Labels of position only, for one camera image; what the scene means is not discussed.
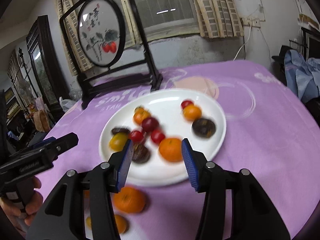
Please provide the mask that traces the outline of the person's left hand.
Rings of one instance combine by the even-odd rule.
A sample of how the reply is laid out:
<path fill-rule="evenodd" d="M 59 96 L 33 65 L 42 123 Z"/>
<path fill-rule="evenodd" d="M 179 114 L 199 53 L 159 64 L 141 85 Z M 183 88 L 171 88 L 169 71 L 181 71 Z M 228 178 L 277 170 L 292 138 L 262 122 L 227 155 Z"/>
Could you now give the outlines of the person's left hand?
<path fill-rule="evenodd" d="M 26 226 L 31 226 L 35 216 L 37 215 L 37 212 L 43 204 L 43 195 L 40 194 L 39 191 L 36 191 L 36 189 L 41 188 L 41 181 L 37 177 L 33 177 L 31 181 L 33 183 L 33 194 L 29 199 L 29 202 L 18 204 L 17 199 L 8 199 L 7 196 L 1 197 L 1 208 L 15 229 L 23 237 L 25 237 L 27 233 Z M 22 213 L 25 213 L 25 226 L 21 226 L 20 222 L 18 221 L 22 217 Z"/>

